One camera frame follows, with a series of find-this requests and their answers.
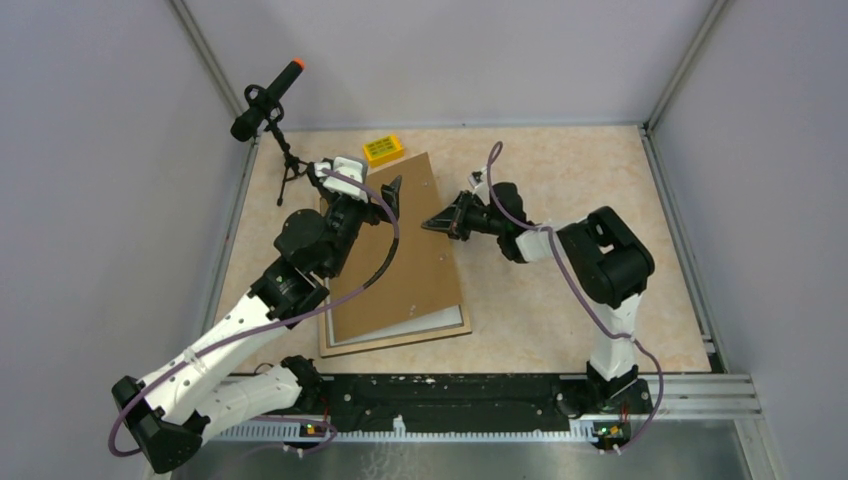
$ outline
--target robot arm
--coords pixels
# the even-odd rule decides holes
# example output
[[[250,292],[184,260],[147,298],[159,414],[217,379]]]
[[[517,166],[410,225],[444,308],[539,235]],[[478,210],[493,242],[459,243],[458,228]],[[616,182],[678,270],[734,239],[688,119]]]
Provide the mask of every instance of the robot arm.
[[[470,191],[463,191],[445,210],[425,221],[422,228],[468,240],[472,231],[497,236],[503,255],[516,263],[553,257],[547,231],[525,229],[505,218],[494,203],[488,203],[486,170],[469,177]],[[497,183],[494,194],[507,212],[526,220],[523,201],[515,184]],[[636,311],[654,271],[654,261],[644,245],[610,207],[602,207],[573,223],[547,225],[556,235],[556,247],[568,258],[590,306],[613,334],[633,336]],[[600,405],[614,403],[616,395],[637,378],[636,353],[629,338],[611,339],[596,333],[587,374]]]
[[[362,223],[390,220],[366,192],[338,179],[343,175],[361,184],[366,173],[364,162],[344,157],[310,164],[307,174],[327,201],[326,213],[304,209],[289,216],[274,241],[280,257],[235,308],[168,364],[141,379],[126,376],[112,387],[119,409],[137,401],[124,425],[155,472],[182,465],[206,441],[244,420],[297,402],[317,401],[321,377],[299,356],[286,358],[262,375],[228,385],[221,382],[245,358],[296,323],[264,331],[262,327],[292,321],[323,302],[329,292],[321,279],[341,272]],[[399,189],[400,177],[382,188],[383,200],[395,218]],[[229,343],[215,348],[225,340]],[[184,368],[173,372],[183,363]],[[158,387],[136,399],[154,382],[159,382]]]

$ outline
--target tripod stand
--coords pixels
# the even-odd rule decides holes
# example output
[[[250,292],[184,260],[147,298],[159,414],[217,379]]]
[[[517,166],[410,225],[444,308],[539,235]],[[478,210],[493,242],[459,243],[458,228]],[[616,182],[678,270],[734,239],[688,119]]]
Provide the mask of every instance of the tripod stand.
[[[251,107],[251,110],[261,112],[264,119],[268,122],[268,125],[265,127],[265,131],[271,132],[271,134],[274,135],[274,139],[277,140],[277,143],[280,145],[280,149],[283,151],[285,170],[283,172],[283,183],[280,186],[280,196],[277,198],[277,206],[282,206],[283,193],[286,190],[286,183],[306,175],[306,169],[304,168],[301,170],[301,167],[306,167],[307,164],[291,153],[291,145],[286,142],[283,132],[280,130],[280,127],[277,126],[285,114],[283,106],[280,105],[279,100],[274,100],[270,95],[268,95],[264,88],[258,85],[249,85],[245,88],[244,99]]]
[[[286,191],[286,183],[292,180],[297,180],[298,178],[306,175],[306,169],[300,169],[300,167],[306,167],[306,162],[301,160],[299,157],[292,155],[291,145],[286,142],[283,132],[280,130],[280,127],[277,126],[277,122],[279,122],[279,119],[283,117],[282,111],[282,107],[280,107],[280,115],[273,121],[268,120],[268,126],[265,127],[265,131],[271,132],[271,134],[274,135],[274,139],[277,140],[277,143],[280,145],[280,149],[283,151],[283,161],[285,162],[283,183],[280,185],[280,196],[277,197],[278,207],[283,205],[283,193]]]

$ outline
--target yellow box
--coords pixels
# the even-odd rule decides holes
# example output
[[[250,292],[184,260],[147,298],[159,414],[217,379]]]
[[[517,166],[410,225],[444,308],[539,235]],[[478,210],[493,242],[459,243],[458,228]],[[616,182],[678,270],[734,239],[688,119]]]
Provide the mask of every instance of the yellow box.
[[[365,159],[372,168],[397,160],[403,157],[405,152],[400,140],[394,135],[366,143],[362,146],[362,151],[365,152]]]

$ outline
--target brown cardboard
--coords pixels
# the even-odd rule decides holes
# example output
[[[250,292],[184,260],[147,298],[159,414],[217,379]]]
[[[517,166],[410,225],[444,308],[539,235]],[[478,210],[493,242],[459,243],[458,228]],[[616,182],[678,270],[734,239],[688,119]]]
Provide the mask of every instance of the brown cardboard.
[[[426,231],[421,222],[444,208],[426,153],[368,174],[376,191],[402,175],[400,243],[392,264],[369,289],[333,309],[333,335],[344,341],[421,315],[462,304],[450,239]],[[392,226],[365,224],[342,274],[330,281],[330,297],[362,285],[380,267],[392,243]]]
[[[327,332],[329,329],[327,324],[329,322],[327,321],[327,314],[325,312],[318,316],[318,351],[321,353],[321,358],[327,358],[337,355],[366,352],[369,350],[398,347],[400,345],[409,345],[429,340],[437,340],[440,338],[467,335],[471,333],[471,315],[468,313],[468,308],[463,305],[459,306],[459,310],[460,315],[462,315],[462,323],[456,326],[422,330],[404,335],[386,336],[376,338],[374,340],[345,343],[341,345],[333,345],[330,343],[330,335]]]

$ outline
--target white wall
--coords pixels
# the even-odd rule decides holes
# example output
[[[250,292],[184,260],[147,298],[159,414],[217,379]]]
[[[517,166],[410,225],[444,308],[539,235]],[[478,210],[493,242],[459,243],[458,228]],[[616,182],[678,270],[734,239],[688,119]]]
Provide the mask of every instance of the white wall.
[[[284,128],[636,123],[711,0],[191,0],[239,90],[294,56]]]
[[[848,456],[848,3],[736,2],[659,130],[719,334],[791,478]]]
[[[0,112],[0,477],[138,478],[109,390],[195,328],[244,146],[163,1],[3,2]]]

